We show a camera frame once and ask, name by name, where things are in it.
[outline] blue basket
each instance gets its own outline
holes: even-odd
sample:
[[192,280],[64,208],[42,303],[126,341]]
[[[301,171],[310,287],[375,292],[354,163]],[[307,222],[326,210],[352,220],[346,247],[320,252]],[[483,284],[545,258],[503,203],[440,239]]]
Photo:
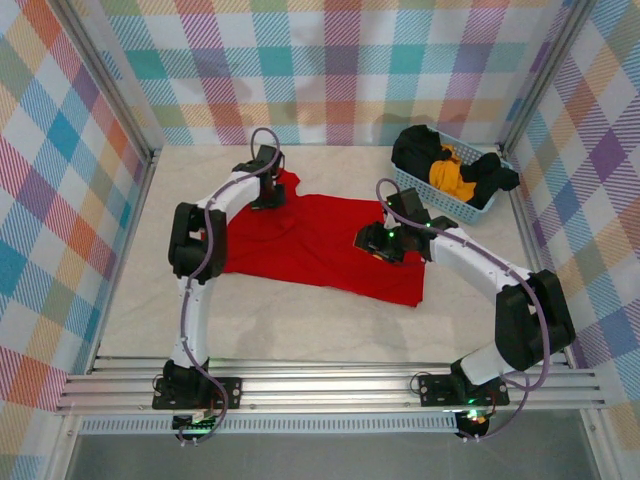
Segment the blue basket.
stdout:
[[[486,153],[481,152],[480,150],[476,150],[470,145],[467,145],[460,140],[450,137],[449,135],[445,135],[444,133],[440,132],[438,133],[440,134],[441,143],[453,145],[456,150],[456,155],[464,164],[471,164]],[[513,169],[511,167],[511,164],[504,161],[502,161],[502,166]],[[482,215],[487,213],[496,198],[496,194],[494,194],[487,202],[485,207],[482,210],[478,210],[477,208],[472,207],[471,205],[467,205],[457,198],[452,197],[451,195],[444,193],[435,187],[432,187],[419,178],[416,178],[413,175],[409,175],[407,172],[396,168],[395,165],[393,166],[393,168],[396,171],[396,182],[402,190],[411,187],[415,188],[418,191],[418,195],[420,195],[420,199],[423,202],[433,205],[434,207],[442,210],[444,213],[448,213],[449,215],[456,217],[458,220],[469,225],[473,225],[480,219],[480,217],[482,217]]]

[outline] red cloth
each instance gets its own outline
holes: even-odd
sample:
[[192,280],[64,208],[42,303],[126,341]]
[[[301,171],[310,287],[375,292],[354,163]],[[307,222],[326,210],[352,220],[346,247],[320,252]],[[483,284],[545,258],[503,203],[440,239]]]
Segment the red cloth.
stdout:
[[356,233],[382,221],[376,201],[296,194],[300,179],[284,172],[286,205],[245,208],[229,225],[225,272],[334,287],[415,307],[422,301],[424,264],[417,254],[391,265],[354,247]]

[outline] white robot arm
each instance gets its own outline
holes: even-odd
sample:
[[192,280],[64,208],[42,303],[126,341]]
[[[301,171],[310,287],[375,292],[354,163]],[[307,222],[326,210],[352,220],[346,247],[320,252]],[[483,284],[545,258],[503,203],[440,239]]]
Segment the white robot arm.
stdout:
[[[233,172],[227,181],[234,181],[242,176],[245,176],[246,172],[238,171]],[[214,203],[210,205],[211,211],[217,211],[224,214],[226,217],[226,224],[228,225],[231,220],[242,210],[244,207],[254,202],[260,196],[260,179],[258,177],[251,177],[246,180],[242,180],[228,190],[224,191]],[[211,195],[203,198],[196,204],[196,209],[201,210],[204,213],[204,209],[209,202]],[[206,239],[202,238],[204,230],[198,228],[198,231],[193,232],[195,241],[201,241],[202,246],[206,245]],[[187,289],[187,275],[186,272],[182,272],[182,275],[178,277],[178,291],[180,292],[180,304],[182,304],[185,291]],[[186,313],[186,337],[187,345],[191,350],[193,356],[196,358],[199,365],[204,365],[208,360],[209,355],[207,353],[207,324],[209,320],[209,306],[211,304],[211,293],[213,286],[215,285],[216,277],[212,276],[204,283],[193,282],[191,289],[192,292],[189,296],[187,303]],[[178,333],[176,343],[173,347],[173,353],[171,359],[180,367],[189,368],[192,366],[191,360],[184,351],[182,344],[182,337]]]
[[[219,405],[215,382],[210,381],[210,376],[206,378],[207,325],[213,287],[227,260],[227,225],[247,205],[260,210],[284,204],[284,186],[277,183],[281,162],[284,155],[279,149],[263,145],[254,160],[233,169],[223,188],[195,204],[181,203],[176,207],[169,263],[178,279],[182,300],[181,329],[161,378],[154,382],[154,409],[209,409]],[[212,239],[207,238],[207,221]],[[240,386],[241,379],[227,380],[229,385],[220,382],[227,390],[233,383]],[[237,390],[231,386],[231,392]],[[239,405],[238,395],[230,394],[229,408]]]
[[[514,370],[524,371],[543,360],[539,314],[544,314],[551,353],[573,342],[573,323],[555,274],[548,270],[534,273],[497,257],[446,217],[432,220],[413,188],[389,196],[386,208],[415,227],[387,214],[384,223],[375,222],[358,232],[357,247],[390,263],[402,262],[406,252],[417,251],[426,261],[451,268],[496,307],[494,339],[454,362],[447,378],[434,375],[421,379],[420,385],[427,387],[425,391],[433,392],[422,395],[423,405],[462,405],[486,397],[487,389],[496,388],[491,393],[502,392],[500,377]],[[517,277],[524,279],[535,293],[542,312],[531,306]]]

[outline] plaid wallpaper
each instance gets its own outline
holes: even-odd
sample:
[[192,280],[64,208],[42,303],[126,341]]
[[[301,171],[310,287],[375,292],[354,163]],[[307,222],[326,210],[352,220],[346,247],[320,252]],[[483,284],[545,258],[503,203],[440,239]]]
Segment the plaid wallpaper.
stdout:
[[639,478],[640,0],[600,0],[515,154],[574,352],[609,387],[618,454]]
[[495,142],[562,0],[100,3],[170,144],[389,145],[416,122]]
[[527,73],[525,80],[520,87],[520,91],[518,92],[518,96],[516,100],[513,102],[511,109],[509,110],[509,114],[507,115],[507,119],[502,126],[502,130],[498,137],[498,143],[502,143],[507,135],[509,134],[509,130],[513,125],[513,121],[516,116],[520,112],[520,108],[522,107],[522,102],[526,98],[527,94],[531,91],[532,87],[538,80],[538,74],[542,70],[542,67],[545,65],[549,56],[551,54],[551,48],[554,42],[557,40],[560,35],[562,28],[567,21],[569,14],[571,13],[571,7],[576,3],[576,0],[563,0],[562,6],[558,10],[556,17],[553,20],[553,24],[551,28],[547,32],[547,35],[544,39],[544,42],[540,46],[540,50],[536,55],[535,60],[531,64],[529,68],[529,72]]
[[143,163],[45,0],[0,0],[0,478],[36,478]]

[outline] white floor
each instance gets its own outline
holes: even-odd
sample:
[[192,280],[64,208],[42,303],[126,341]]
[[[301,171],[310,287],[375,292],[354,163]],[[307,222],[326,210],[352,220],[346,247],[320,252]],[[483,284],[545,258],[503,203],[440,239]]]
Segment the white floor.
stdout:
[[[286,146],[300,194],[374,199],[392,176],[391,148]],[[214,191],[249,160],[239,147],[166,147],[111,308],[101,355],[168,356],[179,301],[167,260],[175,206]],[[440,214],[430,209],[432,216]],[[525,266],[509,197],[465,230],[503,258]],[[452,362],[493,336],[493,306],[444,267],[427,264],[424,300],[412,309],[339,290],[245,275],[218,279],[208,341],[215,357]]]

